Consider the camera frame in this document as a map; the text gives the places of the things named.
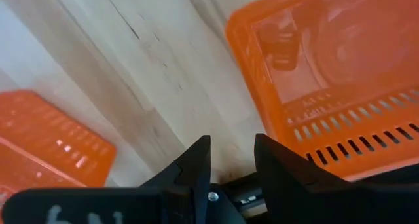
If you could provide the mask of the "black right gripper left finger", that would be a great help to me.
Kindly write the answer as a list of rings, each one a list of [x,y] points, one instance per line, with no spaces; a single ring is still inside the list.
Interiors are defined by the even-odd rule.
[[[211,138],[202,136],[139,187],[28,189],[3,206],[4,223],[204,223]]]

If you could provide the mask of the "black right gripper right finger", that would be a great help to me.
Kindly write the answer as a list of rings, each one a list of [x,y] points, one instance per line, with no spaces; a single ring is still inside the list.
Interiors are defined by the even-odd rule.
[[[273,223],[417,223],[418,185],[346,181],[265,134],[255,166]]]

